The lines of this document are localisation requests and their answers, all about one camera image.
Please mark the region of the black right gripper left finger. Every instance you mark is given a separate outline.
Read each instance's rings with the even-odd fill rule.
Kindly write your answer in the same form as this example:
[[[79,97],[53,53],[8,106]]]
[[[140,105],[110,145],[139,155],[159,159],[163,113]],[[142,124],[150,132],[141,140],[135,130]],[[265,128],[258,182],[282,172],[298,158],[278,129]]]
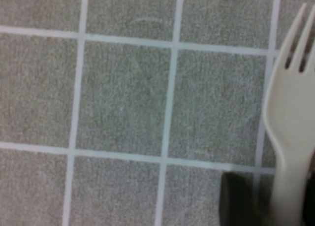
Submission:
[[[252,191],[245,178],[234,172],[221,175],[219,221],[221,226],[257,226]]]

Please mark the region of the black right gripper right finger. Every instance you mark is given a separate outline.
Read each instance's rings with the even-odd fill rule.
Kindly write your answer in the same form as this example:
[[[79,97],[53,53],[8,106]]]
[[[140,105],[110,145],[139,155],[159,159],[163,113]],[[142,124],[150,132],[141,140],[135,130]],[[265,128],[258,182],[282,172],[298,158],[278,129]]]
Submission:
[[[304,202],[304,225],[315,226],[315,160],[312,160],[308,175]]]

